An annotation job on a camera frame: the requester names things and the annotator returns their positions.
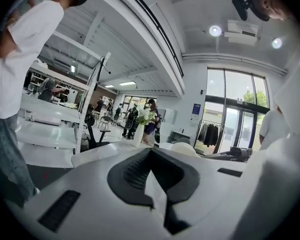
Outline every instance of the door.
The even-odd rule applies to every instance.
[[[252,111],[227,107],[219,153],[229,151],[230,147],[251,148],[256,132],[256,120],[257,115]]]

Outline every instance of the round ceiling light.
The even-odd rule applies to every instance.
[[[281,41],[280,38],[273,39],[273,41],[272,41],[272,47],[274,49],[279,49],[281,46],[282,46],[282,41]]]
[[[209,32],[210,32],[211,36],[218,37],[218,36],[221,35],[222,30],[219,26],[213,25],[213,26],[210,27]]]

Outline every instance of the jeans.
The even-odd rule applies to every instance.
[[[18,148],[15,132],[17,122],[17,114],[6,119],[0,118],[0,171],[16,185],[26,202],[35,195],[36,189]]]

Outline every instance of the white vase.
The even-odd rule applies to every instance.
[[[135,130],[134,137],[133,137],[133,143],[135,147],[139,147],[142,136],[144,135],[145,126],[142,124],[139,124],[138,127]]]

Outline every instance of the ceiling light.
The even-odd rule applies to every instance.
[[[279,49],[281,46],[282,46],[282,41],[281,41],[280,38],[273,39],[273,41],[272,41],[272,47],[274,49]]]
[[[218,37],[218,36],[221,35],[222,30],[221,30],[221,28],[219,26],[213,25],[213,26],[210,27],[209,33],[213,37]]]
[[[122,82],[120,83],[121,86],[129,86],[129,85],[136,85],[136,83],[134,81],[131,82]]]

